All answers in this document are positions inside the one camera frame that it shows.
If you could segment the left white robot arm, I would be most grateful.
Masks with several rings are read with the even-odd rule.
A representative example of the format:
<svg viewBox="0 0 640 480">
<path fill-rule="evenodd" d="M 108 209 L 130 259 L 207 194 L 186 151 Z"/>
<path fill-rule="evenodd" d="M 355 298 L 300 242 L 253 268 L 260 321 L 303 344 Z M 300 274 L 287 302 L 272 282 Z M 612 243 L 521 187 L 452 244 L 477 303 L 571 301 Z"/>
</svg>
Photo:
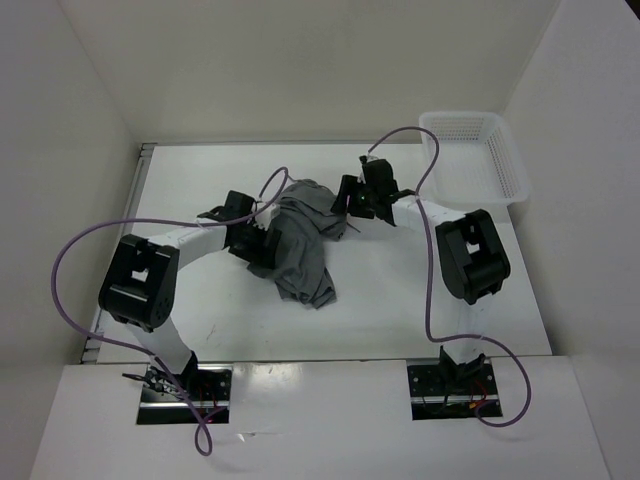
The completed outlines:
<svg viewBox="0 0 640 480">
<path fill-rule="evenodd" d="M 225 203 L 196 217 L 193 226 L 145 238 L 123 236 L 99 292 L 99 306 L 126 326 L 152 360 L 165 389 L 185 400 L 208 380 L 171 319 L 181 269 L 213 253 L 228 253 L 259 267 L 275 267 L 280 207 L 260 206 L 230 191 Z"/>
</svg>

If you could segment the grey shorts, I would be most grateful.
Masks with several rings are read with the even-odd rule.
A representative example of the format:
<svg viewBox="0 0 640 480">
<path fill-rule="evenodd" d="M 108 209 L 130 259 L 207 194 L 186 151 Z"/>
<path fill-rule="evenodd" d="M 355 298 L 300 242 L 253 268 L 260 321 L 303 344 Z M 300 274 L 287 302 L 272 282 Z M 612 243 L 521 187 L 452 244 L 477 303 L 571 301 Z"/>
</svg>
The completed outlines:
<svg viewBox="0 0 640 480">
<path fill-rule="evenodd" d="M 278 216 L 271 226 L 281 232 L 275 267 L 255 263 L 247 270 L 275 283 L 280 298 L 320 309 L 336 301 L 337 293 L 325 259 L 324 242 L 340 240 L 346 229 L 344 214 L 331 208 L 336 195 L 311 179 L 292 183 L 280 195 Z"/>
</svg>

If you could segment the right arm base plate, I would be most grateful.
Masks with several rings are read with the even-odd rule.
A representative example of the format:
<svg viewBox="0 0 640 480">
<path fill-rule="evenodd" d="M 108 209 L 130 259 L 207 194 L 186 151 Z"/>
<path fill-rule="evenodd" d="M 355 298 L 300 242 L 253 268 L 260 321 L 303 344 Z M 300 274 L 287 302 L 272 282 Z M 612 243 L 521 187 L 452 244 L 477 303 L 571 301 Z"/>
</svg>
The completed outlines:
<svg viewBox="0 0 640 480">
<path fill-rule="evenodd" d="M 500 418 L 500 405 L 494 371 L 485 361 L 470 380 L 447 386 L 436 360 L 409 362 L 406 366 L 412 419 L 451 420 L 474 418 L 475 408 L 481 416 Z"/>
</svg>

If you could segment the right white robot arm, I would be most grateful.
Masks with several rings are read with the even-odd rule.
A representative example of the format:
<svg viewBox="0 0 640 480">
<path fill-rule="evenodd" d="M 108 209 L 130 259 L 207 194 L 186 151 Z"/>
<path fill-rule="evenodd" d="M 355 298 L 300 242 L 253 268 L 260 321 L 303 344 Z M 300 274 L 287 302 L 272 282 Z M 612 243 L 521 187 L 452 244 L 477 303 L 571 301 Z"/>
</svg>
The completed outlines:
<svg viewBox="0 0 640 480">
<path fill-rule="evenodd" d="M 385 159 L 360 158 L 362 173 L 345 174 L 331 211 L 357 218 L 382 220 L 393 227 L 423 233 L 427 243 L 428 278 L 425 333 L 440 345 L 438 378 L 450 393 L 466 389 L 480 373 L 485 355 L 481 342 L 488 309 L 511 274 L 511 265 L 491 215 L 465 213 L 398 188 Z M 432 331 L 434 287 L 440 282 L 457 305 L 456 331 L 436 337 Z"/>
</svg>

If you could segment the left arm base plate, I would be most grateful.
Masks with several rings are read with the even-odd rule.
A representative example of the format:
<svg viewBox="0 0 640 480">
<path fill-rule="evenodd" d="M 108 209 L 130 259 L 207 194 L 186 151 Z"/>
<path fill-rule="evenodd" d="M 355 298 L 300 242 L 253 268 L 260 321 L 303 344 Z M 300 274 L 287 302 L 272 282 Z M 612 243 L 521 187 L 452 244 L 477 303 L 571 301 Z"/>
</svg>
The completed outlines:
<svg viewBox="0 0 640 480">
<path fill-rule="evenodd" d="M 195 409 L 208 424 L 227 424 L 233 367 L 230 364 L 202 364 L 203 380 L 189 387 L 188 394 Z M 196 424 L 182 395 L 163 372 L 149 367 L 144 375 L 123 374 L 142 384 L 136 424 L 142 426 Z"/>
</svg>

